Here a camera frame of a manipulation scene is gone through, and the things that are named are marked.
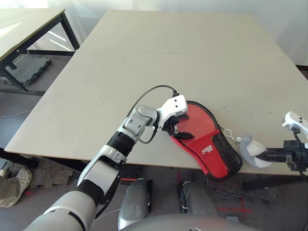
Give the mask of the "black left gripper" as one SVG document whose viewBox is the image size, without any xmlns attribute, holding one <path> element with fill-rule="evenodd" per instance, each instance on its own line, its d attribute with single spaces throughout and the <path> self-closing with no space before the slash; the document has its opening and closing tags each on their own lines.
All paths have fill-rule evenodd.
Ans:
<svg viewBox="0 0 308 231">
<path fill-rule="evenodd" d="M 182 114 L 178 116 L 171 116 L 161 128 L 162 131 L 165 131 L 176 139 L 193 139 L 194 135 L 189 132 L 178 132 L 177 124 L 180 120 L 188 120 L 190 117 L 187 114 Z"/>
</svg>

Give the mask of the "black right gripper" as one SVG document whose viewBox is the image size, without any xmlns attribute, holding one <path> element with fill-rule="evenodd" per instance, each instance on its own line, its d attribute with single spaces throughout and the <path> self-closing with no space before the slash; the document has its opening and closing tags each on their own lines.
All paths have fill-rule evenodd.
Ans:
<svg viewBox="0 0 308 231">
<path fill-rule="evenodd" d="M 292 171 L 306 171 L 308 168 L 308 150 L 301 141 L 284 141 L 283 148 L 267 148 L 263 154 L 265 155 L 257 155 L 256 158 L 267 162 L 287 163 Z"/>
</svg>

